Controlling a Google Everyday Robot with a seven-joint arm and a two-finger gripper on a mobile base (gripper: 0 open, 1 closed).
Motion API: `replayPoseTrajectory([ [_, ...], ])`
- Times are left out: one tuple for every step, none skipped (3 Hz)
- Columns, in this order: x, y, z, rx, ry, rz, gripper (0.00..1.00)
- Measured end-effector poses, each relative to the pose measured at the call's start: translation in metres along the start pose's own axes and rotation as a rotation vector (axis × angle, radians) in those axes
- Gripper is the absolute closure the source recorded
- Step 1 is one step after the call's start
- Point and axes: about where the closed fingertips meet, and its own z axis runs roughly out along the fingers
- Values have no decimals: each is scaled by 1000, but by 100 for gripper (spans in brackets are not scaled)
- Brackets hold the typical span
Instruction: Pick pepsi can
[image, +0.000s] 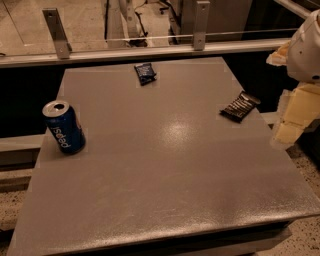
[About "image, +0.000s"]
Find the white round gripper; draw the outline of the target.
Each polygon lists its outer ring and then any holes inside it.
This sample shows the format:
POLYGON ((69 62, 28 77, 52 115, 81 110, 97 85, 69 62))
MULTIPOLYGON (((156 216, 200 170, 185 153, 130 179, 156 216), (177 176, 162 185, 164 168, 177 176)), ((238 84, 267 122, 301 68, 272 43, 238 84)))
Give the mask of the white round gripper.
POLYGON ((320 115, 320 10, 313 11, 286 42, 270 54, 266 63, 286 66, 291 78, 300 83, 280 96, 271 145, 287 149, 320 115))

